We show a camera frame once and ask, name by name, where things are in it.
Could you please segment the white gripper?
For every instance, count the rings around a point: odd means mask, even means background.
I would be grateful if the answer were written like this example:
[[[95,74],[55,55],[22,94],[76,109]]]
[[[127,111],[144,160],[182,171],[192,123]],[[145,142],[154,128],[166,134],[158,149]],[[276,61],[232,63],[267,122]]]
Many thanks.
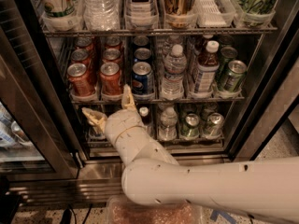
[[[81,110],[95,133],[105,134],[125,165],[135,159],[152,158],[155,141],[147,133],[139,114],[133,111],[136,110],[135,100],[127,84],[123,86],[121,107],[122,110],[108,118],[105,113],[87,107]]]

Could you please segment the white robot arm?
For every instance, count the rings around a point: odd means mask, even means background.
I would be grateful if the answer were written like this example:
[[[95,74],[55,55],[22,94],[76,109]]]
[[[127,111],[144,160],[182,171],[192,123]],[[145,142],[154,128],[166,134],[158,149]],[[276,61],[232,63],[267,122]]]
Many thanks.
[[[193,203],[277,224],[299,223],[299,158],[183,166],[145,129],[126,85],[121,109],[83,114],[118,151],[121,186],[134,203]]]

